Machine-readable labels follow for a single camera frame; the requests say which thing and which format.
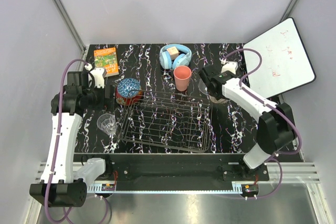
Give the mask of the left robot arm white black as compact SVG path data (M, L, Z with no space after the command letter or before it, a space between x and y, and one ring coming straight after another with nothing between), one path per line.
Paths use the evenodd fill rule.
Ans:
M70 71L63 91L51 101L52 137L46 167L40 181L31 184L29 194L48 207L81 207L88 187L99 177L113 175L112 165L102 158L90 158L74 171L77 134L86 109L104 105L103 68Z

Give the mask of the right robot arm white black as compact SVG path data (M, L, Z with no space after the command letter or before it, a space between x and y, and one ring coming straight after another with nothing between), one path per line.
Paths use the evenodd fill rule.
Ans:
M256 144L239 161L237 170L242 179L252 179L261 165L293 140L301 139L290 105L263 98L231 71L215 73L213 66L207 65L198 74L210 96L234 101L258 123Z

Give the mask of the wire dish rack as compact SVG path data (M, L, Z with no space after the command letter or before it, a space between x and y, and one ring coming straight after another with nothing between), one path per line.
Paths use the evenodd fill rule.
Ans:
M119 140L171 150L204 153L211 142L212 104L182 93L143 91L142 99L123 108Z

